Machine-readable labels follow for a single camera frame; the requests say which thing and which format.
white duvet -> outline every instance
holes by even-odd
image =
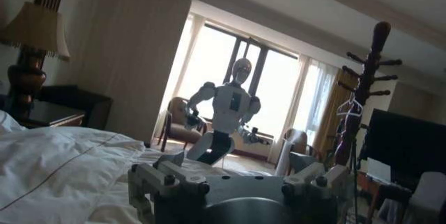
[[[162,153],[111,132],[38,128],[0,135],[0,223],[138,223],[127,170]],[[186,160],[193,173],[227,174]]]

television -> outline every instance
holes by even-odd
[[[428,171],[446,174],[446,125],[376,109],[364,152],[390,165],[400,184],[418,181]]]

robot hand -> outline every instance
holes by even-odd
[[[254,144],[254,143],[261,143],[265,145],[270,145],[270,142],[264,140],[258,135],[258,128],[254,127],[253,131],[250,132],[248,129],[245,129],[244,126],[240,126],[238,132],[244,138],[244,143],[248,144]]]
[[[193,113],[190,113],[190,108],[186,108],[186,124],[185,128],[191,130],[197,126],[202,126],[205,124],[203,119],[198,116],[199,112],[197,109],[193,109]]]

beige curtain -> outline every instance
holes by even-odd
[[[342,70],[338,71],[336,81],[341,81],[348,84],[350,87],[357,87],[358,79],[345,73]],[[322,158],[326,157],[328,150],[333,147],[333,139],[329,139],[328,136],[336,135],[338,123],[341,121],[341,116],[337,116],[338,106],[350,98],[350,92],[340,86],[333,86],[330,92],[329,101],[326,110],[322,116],[320,129],[316,134],[313,147],[322,155]]]

clothes hanger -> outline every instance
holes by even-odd
[[[344,111],[344,107],[349,105],[349,109],[346,111]],[[344,102],[341,104],[341,106],[337,109],[337,115],[352,115],[356,117],[361,117],[362,116],[362,105],[361,103],[357,101],[357,99],[354,99],[354,94],[350,95],[350,98],[346,100],[346,102]]]

